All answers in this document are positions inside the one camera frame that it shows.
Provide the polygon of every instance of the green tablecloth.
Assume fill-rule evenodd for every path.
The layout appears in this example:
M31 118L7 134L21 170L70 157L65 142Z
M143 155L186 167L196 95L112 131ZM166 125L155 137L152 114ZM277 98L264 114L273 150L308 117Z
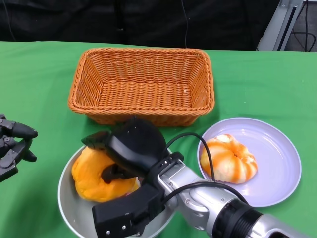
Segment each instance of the green tablecloth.
M74 238L57 204L57 186L80 139L104 128L67 106L80 55L94 43L0 43L0 113L34 127L36 163L22 161L19 173L0 183L1 238ZM251 117L282 130L295 144L303 174L294 194L260 209L306 234L317 235L317 54L302 52L207 51L214 75L216 107L188 128L162 128L167 140L185 132L202 134L213 123ZM173 144L199 173L195 138ZM189 227L180 214L162 238L207 237Z

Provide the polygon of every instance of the orange and white striped toy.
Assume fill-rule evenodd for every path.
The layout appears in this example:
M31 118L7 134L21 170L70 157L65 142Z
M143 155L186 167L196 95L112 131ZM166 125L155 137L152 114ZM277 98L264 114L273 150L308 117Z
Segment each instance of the orange and white striped toy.
M254 155L232 135L219 135L207 142L217 181L244 183L257 172ZM208 155L204 148L200 159L205 172L211 175Z

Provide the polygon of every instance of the lavender plate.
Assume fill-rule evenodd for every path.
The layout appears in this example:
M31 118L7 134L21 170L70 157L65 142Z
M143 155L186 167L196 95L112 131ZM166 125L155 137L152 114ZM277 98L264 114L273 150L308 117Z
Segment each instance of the lavender plate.
M253 207L267 207L284 201L299 184L302 165L293 143L277 128L251 118L231 118L211 126L203 135L207 141L221 134L231 134L244 144L258 164L258 172L246 183L226 183L241 193ZM200 142L197 158L200 164L203 144Z

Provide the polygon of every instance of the black backdrop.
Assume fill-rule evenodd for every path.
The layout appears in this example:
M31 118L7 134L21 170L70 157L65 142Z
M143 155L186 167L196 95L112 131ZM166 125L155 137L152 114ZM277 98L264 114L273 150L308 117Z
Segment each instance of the black backdrop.
M4 0L17 41L185 47L181 0ZM255 50L279 0L183 0L187 47ZM0 0L0 41L12 41Z

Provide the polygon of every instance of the black wire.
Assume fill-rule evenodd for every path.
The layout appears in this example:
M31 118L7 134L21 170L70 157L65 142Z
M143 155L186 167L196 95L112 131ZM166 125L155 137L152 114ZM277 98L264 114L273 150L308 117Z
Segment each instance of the black wire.
M198 135L197 133L194 133L194 132L186 132L186 133L182 133L182 134L179 134L178 136L174 137L173 139L171 139L165 149L163 150L163 154L167 151L167 149L171 146L171 144L173 144L176 140L178 140L179 138L182 138L184 136L189 136L189 135L193 135L195 137L197 137L198 139L201 140L201 142L203 143L206 151L207 151L207 155L208 155L208 159L209 159L209 164L210 164L210 170L211 170L211 179L212 181L215 182L215 179L214 179L214 172L213 172L213 165L212 165L212 159L211 159L211 154L210 154L210 151L209 151L209 148L208 148L208 145L206 143L206 141L200 136Z
M295 38L296 38L296 40L298 41L298 43L301 45L301 47L303 48L303 49L305 49L305 47L303 46L303 44L299 41L299 39L296 37L296 34L306 34L306 32L292 32L292 34L294 34L294 36L295 36ZM313 47L314 47L314 45L315 45L315 42L316 42L316 36L314 35L314 34L312 34L312 33L307 33L309 36L312 36L313 38L314 38L314 41L313 41L313 43L312 43L312 45L311 45L311 47L309 48L309 52L313 49Z
M297 40L297 42L301 45L301 47L303 48L303 50L305 50L305 47L304 47L303 44L300 42L300 40L297 38L296 32L294 32L294 29L292 30L292 34L294 34L294 37L295 37L295 39Z
M186 19L186 32L185 32L185 48L187 48L187 32L188 32L188 19L187 19L187 14L186 14L186 11L185 11L185 7L184 7L184 0L181 0L182 2L182 7L183 7L183 12L184 12L184 16L185 16L185 19Z
M223 188L225 190L228 190L229 192L233 193L234 195L236 195L241 201L245 202L246 204L248 204L247 200L235 189L233 189L232 187L229 187L228 185L225 185L225 184L222 184L222 183L218 183L218 182L215 182L215 179L214 179L214 172L213 172L213 164L212 164L212 159L211 159L211 154L210 154L210 151L209 151L209 148L208 148L208 145L206 143L206 141L200 136L198 135L197 133L194 133L194 132L186 132L186 133L183 133L183 134L180 134L176 137L174 137L173 139L171 139L164 151L163 151L163 154L165 153L165 151L171 146L171 144L173 144L176 140L178 140L179 138L181 137L184 137L184 136L188 136L188 135L193 135L197 138L199 138L201 140L201 142L203 143L206 151L207 151L207 155L208 155L208 159L209 159L209 164L210 164L210 169L211 169L211 179L213 182L207 182L207 181L202 181L202 182L195 182L195 183L191 183L191 184L188 184L188 185L185 185L183 187L180 187L176 190L174 190L172 193L170 193L168 196L166 196L164 198L164 200L162 201L162 204L164 205L166 202L168 202L172 197L176 196L177 194L181 193L182 191L184 190L187 190L187 189L190 189L190 188L197 188L197 187L218 187L218 188Z
M305 51L307 51L307 39L308 39L307 15L308 15L308 0L306 0L306 15L305 15L305 24L306 24Z
M235 189L232 187L229 187L228 185L218 183L218 182L196 182L196 183L191 183L188 185L185 185L183 187L180 187L173 192L171 192L168 196L164 198L162 201L162 204L167 203L172 197L176 196L177 194L181 193L184 190L190 189L190 188L197 188L197 187L218 187L218 188L223 188L228 190L229 192L232 192L234 195L236 195L241 201L244 203L248 204L247 200Z
M6 13L6 18L7 18L7 20L8 20L9 31L10 31L11 37L13 38L14 41L16 41L16 38L15 38L15 36L14 36L14 33L12 32L12 29L11 29L11 23L10 23L10 18L9 18L8 9L6 8L5 1L2 0L2 2L3 2L4 10L5 10L5 13Z
M301 11L299 12L299 14L298 14L296 20L297 20L297 19L299 18L299 16L302 14L302 11L303 11L303 9L304 9L305 6L306 6L306 2L303 3L302 9L301 9Z

